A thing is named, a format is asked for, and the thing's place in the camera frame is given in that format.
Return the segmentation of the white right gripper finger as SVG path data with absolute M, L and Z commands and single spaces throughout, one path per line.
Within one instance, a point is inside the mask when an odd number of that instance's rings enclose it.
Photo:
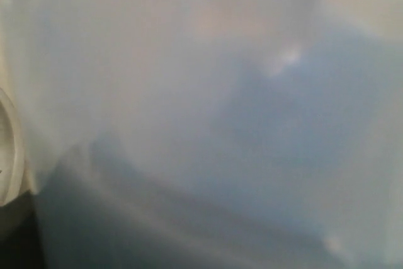
M 1 89 L 1 206 L 19 197 L 25 170 L 21 127 L 8 95 Z

